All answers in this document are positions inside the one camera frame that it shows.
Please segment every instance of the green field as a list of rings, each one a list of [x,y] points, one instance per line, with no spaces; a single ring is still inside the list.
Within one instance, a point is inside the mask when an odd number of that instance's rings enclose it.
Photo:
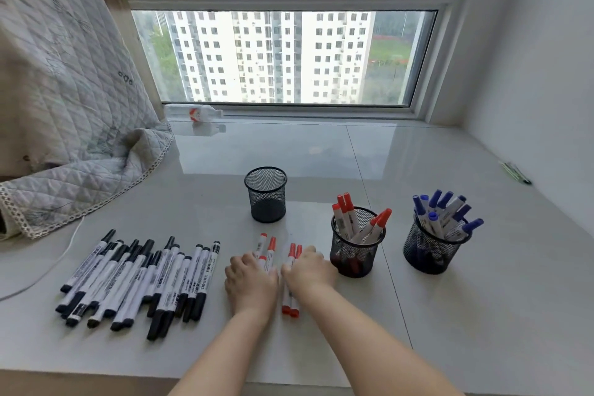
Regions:
[[[400,39],[371,39],[369,61],[408,61],[411,56],[411,45]]]

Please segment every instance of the apartment building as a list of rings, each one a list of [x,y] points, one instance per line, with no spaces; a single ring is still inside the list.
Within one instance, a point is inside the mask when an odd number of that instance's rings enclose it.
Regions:
[[[189,101],[361,102],[373,12],[164,13]]]

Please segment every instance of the white cable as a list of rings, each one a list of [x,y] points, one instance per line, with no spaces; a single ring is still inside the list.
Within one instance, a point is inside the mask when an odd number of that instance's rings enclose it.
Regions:
[[[74,229],[74,232],[72,234],[72,237],[70,238],[70,243],[68,244],[68,247],[64,250],[64,252],[62,252],[62,255],[60,257],[58,257],[54,263],[52,263],[52,265],[48,268],[47,271],[45,271],[43,274],[41,274],[37,279],[35,279],[31,284],[27,285],[26,287],[21,288],[20,290],[17,290],[13,293],[10,293],[9,295],[0,296],[0,302],[2,302],[3,300],[6,300],[6,299],[10,299],[11,297],[14,297],[16,295],[20,295],[21,293],[27,291],[29,288],[31,288],[36,283],[38,283],[42,278],[44,278],[52,269],[54,269],[56,267],[56,265],[58,263],[60,263],[60,261],[64,258],[64,256],[68,253],[68,251],[72,247],[72,243],[74,242],[74,237],[76,236],[76,233],[78,232],[78,229],[80,228],[80,226],[83,225],[83,221],[84,221],[84,216],[78,223],[78,226],[76,226],[76,228]]]

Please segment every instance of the forearm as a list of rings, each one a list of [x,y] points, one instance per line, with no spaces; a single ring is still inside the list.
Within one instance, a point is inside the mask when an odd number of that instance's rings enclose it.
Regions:
[[[357,396],[462,394],[333,288],[317,288],[302,303],[316,320]]]
[[[169,396],[238,396],[264,326],[256,314],[235,315]]]

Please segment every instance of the black mesh pen holder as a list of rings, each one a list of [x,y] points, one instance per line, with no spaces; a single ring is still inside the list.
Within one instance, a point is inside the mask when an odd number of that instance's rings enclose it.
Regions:
[[[253,219],[270,224],[285,216],[287,175],[283,170],[270,166],[256,168],[248,172],[244,183]]]
[[[463,219],[456,228],[466,223],[467,221]],[[456,242],[442,240],[424,230],[420,225],[419,218],[415,215],[402,252],[406,261],[418,271],[426,274],[441,274],[449,266],[460,245],[470,240],[471,237],[472,233]]]
[[[371,210],[363,207],[355,207],[357,221],[359,226],[357,231],[366,226],[370,220],[377,215]],[[373,261],[377,252],[377,247],[385,238],[385,229],[380,238],[372,243],[365,243],[365,237],[362,242],[365,244],[355,244],[342,237],[338,230],[336,219],[332,217],[332,248],[330,250],[330,262],[338,269],[338,272],[346,277],[360,278],[366,276],[373,268]]]

